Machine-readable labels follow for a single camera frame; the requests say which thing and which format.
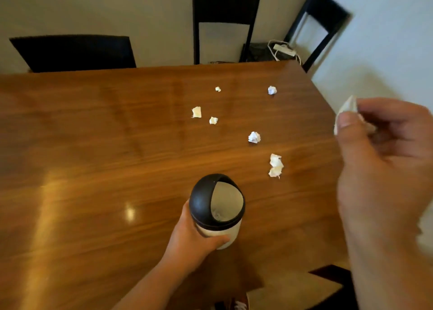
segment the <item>wooden table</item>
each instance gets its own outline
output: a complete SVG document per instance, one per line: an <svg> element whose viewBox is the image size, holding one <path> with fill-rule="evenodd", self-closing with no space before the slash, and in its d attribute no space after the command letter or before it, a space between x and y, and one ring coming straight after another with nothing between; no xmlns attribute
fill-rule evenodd
<svg viewBox="0 0 433 310"><path fill-rule="evenodd" d="M0 76L0 309L109 309L215 172L246 197L240 234L170 308L345 257L333 120L294 61ZM268 176L271 153L281 179Z"/></svg>

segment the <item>chair backrest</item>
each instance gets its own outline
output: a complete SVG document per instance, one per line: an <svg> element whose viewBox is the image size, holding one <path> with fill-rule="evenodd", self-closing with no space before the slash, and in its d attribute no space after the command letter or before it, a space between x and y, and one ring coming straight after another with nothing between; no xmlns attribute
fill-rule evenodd
<svg viewBox="0 0 433 310"><path fill-rule="evenodd" d="M256 21L260 0L192 0L194 64L200 64L199 23L237 23L249 25L246 46L251 42L252 31ZM241 54L240 62L244 62L246 52Z"/></svg>
<svg viewBox="0 0 433 310"><path fill-rule="evenodd" d="M305 13L311 15L328 32L327 36L302 65L305 72L308 72L322 50L325 49L329 41L331 41L338 30L343 26L344 22L349 17L349 13L333 0L306 0L295 22L284 38L285 42L290 42Z"/></svg>
<svg viewBox="0 0 433 310"><path fill-rule="evenodd" d="M26 36L10 41L35 73L136 67L127 36Z"/></svg>

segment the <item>power strip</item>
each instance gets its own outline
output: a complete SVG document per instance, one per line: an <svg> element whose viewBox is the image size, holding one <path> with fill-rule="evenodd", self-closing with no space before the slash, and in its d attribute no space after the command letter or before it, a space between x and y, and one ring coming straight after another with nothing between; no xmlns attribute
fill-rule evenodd
<svg viewBox="0 0 433 310"><path fill-rule="evenodd" d="M295 57L296 51L293 49L290 49L288 47L284 47L282 45L278 45L277 43L274 45L274 50L278 50L279 52L283 52L284 54L287 54L289 56Z"/></svg>

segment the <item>hand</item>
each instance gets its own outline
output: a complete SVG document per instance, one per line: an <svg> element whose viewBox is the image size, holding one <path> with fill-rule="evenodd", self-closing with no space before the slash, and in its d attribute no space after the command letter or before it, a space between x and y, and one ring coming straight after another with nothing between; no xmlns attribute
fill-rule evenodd
<svg viewBox="0 0 433 310"><path fill-rule="evenodd" d="M369 139L355 113L338 116L346 233L414 239L433 197L433 117L423 106L386 98L359 99L358 109L378 131Z"/></svg>
<svg viewBox="0 0 433 310"><path fill-rule="evenodd" d="M189 210L189 200L184 204L181 217L171 234L161 262L170 263L187 276L218 247L230 241L230 236L203 237L198 232Z"/></svg>

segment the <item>white wall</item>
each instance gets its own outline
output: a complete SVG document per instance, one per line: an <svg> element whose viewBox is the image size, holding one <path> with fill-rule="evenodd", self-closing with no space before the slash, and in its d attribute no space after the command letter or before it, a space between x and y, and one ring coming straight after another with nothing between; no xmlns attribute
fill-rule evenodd
<svg viewBox="0 0 433 310"><path fill-rule="evenodd" d="M335 1L352 19L312 69L313 82L332 108L356 94L395 95L433 110L433 0ZM297 39L303 54L325 34L311 21Z"/></svg>
<svg viewBox="0 0 433 310"><path fill-rule="evenodd" d="M260 0L252 40L284 38L304 1ZM201 23L201 62L238 61L247 32ZM192 0L0 0L0 73L28 69L10 37L43 34L126 35L137 66L189 65Z"/></svg>

